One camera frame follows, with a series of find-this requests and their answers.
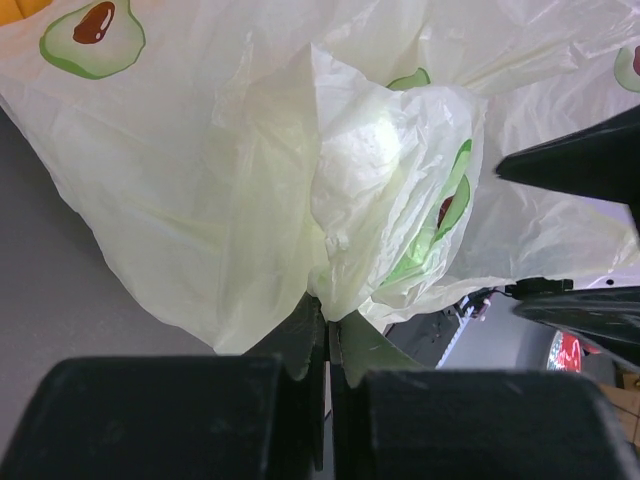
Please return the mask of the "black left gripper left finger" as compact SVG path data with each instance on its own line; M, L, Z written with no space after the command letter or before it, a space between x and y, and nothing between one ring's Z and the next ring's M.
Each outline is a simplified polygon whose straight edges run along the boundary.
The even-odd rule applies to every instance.
M240 356L71 358L29 402L5 479L309 479L323 467L325 320L304 295Z

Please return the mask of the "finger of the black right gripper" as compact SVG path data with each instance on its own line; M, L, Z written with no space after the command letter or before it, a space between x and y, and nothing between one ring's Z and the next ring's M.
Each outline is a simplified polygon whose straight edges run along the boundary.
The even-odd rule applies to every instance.
M505 156L497 177L622 204L639 226L639 108Z
M607 282L577 289L570 280L542 277L506 287L517 301L513 313L577 336L610 355L630 371L639 371L639 285Z

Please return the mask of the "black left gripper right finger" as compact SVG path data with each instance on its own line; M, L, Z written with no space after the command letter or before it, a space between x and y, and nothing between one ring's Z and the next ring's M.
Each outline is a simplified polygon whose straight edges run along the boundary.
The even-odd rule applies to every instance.
M588 379L428 370L365 319L327 326L339 479L631 479L635 452Z

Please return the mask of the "green avocado print plastic bag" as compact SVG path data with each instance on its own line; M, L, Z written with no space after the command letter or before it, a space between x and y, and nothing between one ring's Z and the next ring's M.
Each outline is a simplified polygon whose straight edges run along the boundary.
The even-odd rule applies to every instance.
M307 292L383 327L637 262L493 171L637 105L638 40L635 1L54 1L1 106L137 302L235 354Z

